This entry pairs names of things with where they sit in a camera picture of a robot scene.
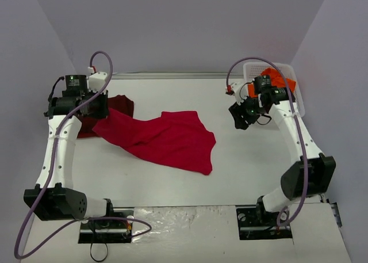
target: gray wall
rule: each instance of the gray wall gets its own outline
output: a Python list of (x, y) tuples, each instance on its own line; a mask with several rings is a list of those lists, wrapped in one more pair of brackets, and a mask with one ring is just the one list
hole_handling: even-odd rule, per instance
[(290, 63), (323, 2), (38, 1), (78, 72), (97, 49), (117, 72), (224, 71), (247, 55)]
[(0, 0), (0, 20), (0, 262), (10, 263), (27, 212), (23, 191), (43, 163), (47, 97), (74, 68), (37, 0)]
[(367, 1), (325, 0), (292, 61), (306, 125), (338, 164), (328, 195), (353, 263), (368, 258)]

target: black bracket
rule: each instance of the black bracket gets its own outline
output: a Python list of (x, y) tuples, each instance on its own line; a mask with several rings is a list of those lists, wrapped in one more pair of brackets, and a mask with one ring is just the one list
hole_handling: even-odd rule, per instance
[[(54, 115), (67, 115), (81, 103), (84, 103), (96, 94), (95, 92), (89, 92), (87, 76), (66, 75), (66, 90), (62, 91), (62, 97), (53, 97), (55, 86), (61, 80), (64, 80), (64, 77), (60, 77), (56, 81), (48, 98), (48, 110), (44, 113), (44, 116), (49, 119), (52, 119)], [(104, 119), (109, 115), (108, 92), (106, 91), (106, 94), (101, 93), (91, 103), (76, 112), (75, 115)]]
[[(319, 158), (308, 160), (308, 192), (307, 196), (322, 194), (327, 191), (332, 175), (336, 168), (333, 157), (325, 157), (320, 154)], [(301, 157), (281, 177), (281, 188), (284, 195), (293, 200), (302, 194), (304, 181), (304, 163)]]
[[(40, 185), (24, 191), (23, 200), (31, 207), (41, 192)], [(34, 210), (42, 221), (48, 220), (82, 220), (87, 210), (87, 197), (84, 193), (62, 187), (47, 188)]]
[[(110, 211), (108, 216), (127, 218), (133, 216), (133, 209)], [(116, 220), (89, 220), (80, 224), (79, 244), (91, 243), (131, 243), (132, 232), (127, 222)]]
[(269, 213), (269, 216), (260, 219), (257, 206), (237, 207), (237, 226), (240, 240), (267, 240), (292, 238), (289, 228), (276, 225), (278, 213)]
[(229, 111), (234, 118), (236, 129), (247, 129), (259, 118), (259, 104), (257, 98), (247, 97), (240, 105), (234, 103)]

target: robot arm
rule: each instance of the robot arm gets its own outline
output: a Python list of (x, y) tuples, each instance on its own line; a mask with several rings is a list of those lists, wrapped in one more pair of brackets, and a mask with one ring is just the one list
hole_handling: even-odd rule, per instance
[(105, 118), (108, 114), (108, 92), (101, 93), (91, 104), (80, 109), (76, 115), (69, 118), (59, 136), (56, 129), (66, 115), (83, 101), (95, 95), (104, 85), (107, 73), (94, 73), (89, 77), (84, 75), (67, 75), (67, 88), (60, 98), (49, 100), (49, 108), (45, 113), (48, 117), (48, 143), (41, 174), (34, 189), (27, 189), (24, 193), (25, 203), (31, 207), (46, 183), (49, 175), (52, 157), (52, 146), (56, 137), (57, 157), (54, 164), (53, 175), (44, 196), (35, 209), (35, 214), (41, 220), (83, 220), (90, 217), (110, 216), (113, 211), (109, 199), (93, 199), (84, 193), (73, 189), (72, 163), (74, 157), (75, 141), (81, 128), (79, 116), (91, 116), (97, 119)]
[[(279, 212), (283, 207), (294, 203), (301, 197), (304, 179), (304, 164), (302, 149), (299, 141), (294, 115), (290, 110), (289, 97), (285, 88), (271, 85), (269, 76), (259, 76), (254, 79), (257, 98), (246, 97), (242, 99), (240, 92), (243, 83), (231, 85), (230, 94), (236, 98), (229, 111), (231, 112), (235, 127), (247, 129), (255, 123), (259, 116), (268, 113), (275, 121), (286, 141), (290, 152), (291, 167), (282, 175), (280, 185), (271, 193), (258, 199), (260, 218), (267, 212)], [(292, 97), (294, 108), (297, 108), (295, 98)], [(317, 147), (306, 129), (303, 120), (295, 112), (298, 118), (302, 137), (305, 140), (305, 149), (308, 157), (308, 191), (307, 197), (325, 193), (334, 173), (336, 162), (333, 157), (325, 157)]]

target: white basket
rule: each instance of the white basket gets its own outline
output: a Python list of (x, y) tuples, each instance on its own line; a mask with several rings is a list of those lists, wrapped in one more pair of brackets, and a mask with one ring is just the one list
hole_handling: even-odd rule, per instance
[[(285, 77), (297, 82), (297, 85), (294, 91), (294, 96), (295, 96), (296, 103), (298, 105), (299, 114), (301, 117), (303, 117), (305, 114), (305, 109), (304, 109), (303, 99), (301, 97), (301, 93), (299, 89), (299, 83), (295, 75), (294, 69), (288, 64), (283, 64), (283, 63), (274, 63), (274, 64), (281, 70), (281, 72), (284, 74)], [(263, 63), (263, 62), (245, 63), (243, 66), (245, 81), (246, 82), (253, 81), (255, 77), (260, 76), (263, 70), (269, 67), (271, 67), (269, 64)]]

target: dark red cloth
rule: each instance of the dark red cloth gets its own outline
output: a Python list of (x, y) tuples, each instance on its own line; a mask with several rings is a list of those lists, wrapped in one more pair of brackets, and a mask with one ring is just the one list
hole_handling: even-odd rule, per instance
[(162, 112), (148, 121), (135, 120), (114, 109), (93, 131), (145, 161), (208, 175), (212, 171), (214, 134), (197, 112)]
[[(133, 117), (134, 102), (127, 98), (125, 95), (117, 95), (112, 98), (108, 98), (109, 108), (116, 109), (130, 117)], [(78, 133), (77, 138), (92, 138), (98, 136), (92, 129), (97, 124), (96, 118), (83, 117), (81, 118), (82, 127)]]

